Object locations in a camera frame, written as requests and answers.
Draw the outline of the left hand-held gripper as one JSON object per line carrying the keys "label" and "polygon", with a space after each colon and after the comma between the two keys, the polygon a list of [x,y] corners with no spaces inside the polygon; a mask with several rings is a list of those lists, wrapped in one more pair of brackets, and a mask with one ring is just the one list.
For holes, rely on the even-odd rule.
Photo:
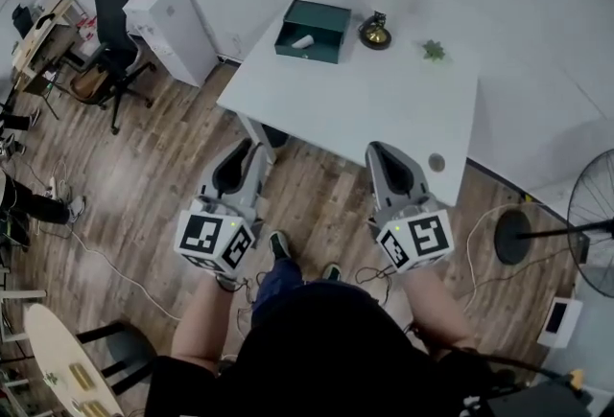
{"label": "left hand-held gripper", "polygon": [[237,274],[261,229],[256,201],[267,170],[263,144],[239,139],[204,168],[199,195],[179,214],[174,251],[216,274]]}

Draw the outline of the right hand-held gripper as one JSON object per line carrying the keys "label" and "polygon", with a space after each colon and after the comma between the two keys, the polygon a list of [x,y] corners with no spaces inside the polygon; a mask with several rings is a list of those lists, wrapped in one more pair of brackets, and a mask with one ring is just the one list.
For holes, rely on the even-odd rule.
{"label": "right hand-held gripper", "polygon": [[454,251],[447,210],[429,193],[420,165],[400,149],[371,142],[366,164],[375,198],[374,239],[398,273]]}

